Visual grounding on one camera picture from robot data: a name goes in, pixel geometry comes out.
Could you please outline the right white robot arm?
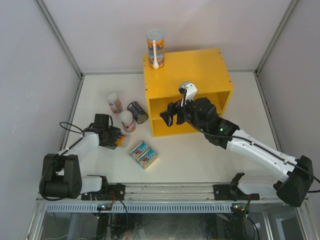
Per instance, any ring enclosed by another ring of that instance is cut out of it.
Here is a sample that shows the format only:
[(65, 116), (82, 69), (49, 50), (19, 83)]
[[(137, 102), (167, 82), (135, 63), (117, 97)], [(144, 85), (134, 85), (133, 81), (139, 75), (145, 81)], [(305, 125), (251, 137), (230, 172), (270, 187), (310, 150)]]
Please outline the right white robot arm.
[(177, 125), (187, 122), (211, 144), (250, 158), (272, 172), (272, 177), (236, 174), (229, 184), (234, 199), (275, 194), (292, 207), (302, 205), (314, 181), (313, 163), (308, 157), (296, 158), (262, 144), (235, 123), (220, 117), (206, 97), (171, 102), (159, 115), (168, 127), (177, 116)]

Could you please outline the yellow can with white spoon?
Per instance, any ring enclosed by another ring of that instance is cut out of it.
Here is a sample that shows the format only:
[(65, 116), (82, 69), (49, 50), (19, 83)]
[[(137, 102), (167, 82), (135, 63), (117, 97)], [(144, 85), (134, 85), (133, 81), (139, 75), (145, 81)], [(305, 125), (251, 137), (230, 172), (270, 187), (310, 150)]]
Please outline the yellow can with white spoon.
[(115, 145), (120, 148), (126, 148), (131, 141), (131, 136), (128, 134), (120, 133), (115, 140)]

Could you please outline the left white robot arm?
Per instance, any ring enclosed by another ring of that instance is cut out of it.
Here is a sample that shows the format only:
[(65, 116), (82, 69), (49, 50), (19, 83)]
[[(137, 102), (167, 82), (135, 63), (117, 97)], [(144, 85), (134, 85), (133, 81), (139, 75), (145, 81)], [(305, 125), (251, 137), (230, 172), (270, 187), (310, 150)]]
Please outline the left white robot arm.
[(42, 173), (39, 181), (39, 194), (47, 201), (76, 199), (85, 193), (92, 193), (98, 200), (109, 196), (110, 188), (106, 176), (82, 176), (80, 163), (98, 147), (114, 150), (116, 141), (122, 134), (114, 126), (108, 114), (97, 113), (94, 121), (86, 128), (62, 121), (63, 129), (79, 134), (79, 138), (57, 153), (48, 153), (43, 158)]

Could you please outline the orange can with spoon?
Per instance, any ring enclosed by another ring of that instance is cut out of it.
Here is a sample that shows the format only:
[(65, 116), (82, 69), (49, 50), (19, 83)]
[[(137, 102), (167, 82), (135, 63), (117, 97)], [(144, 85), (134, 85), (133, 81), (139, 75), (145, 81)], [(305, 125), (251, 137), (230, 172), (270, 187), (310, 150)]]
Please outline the orange can with spoon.
[(151, 29), (146, 33), (146, 40), (149, 64), (158, 70), (165, 65), (165, 34), (160, 29)]

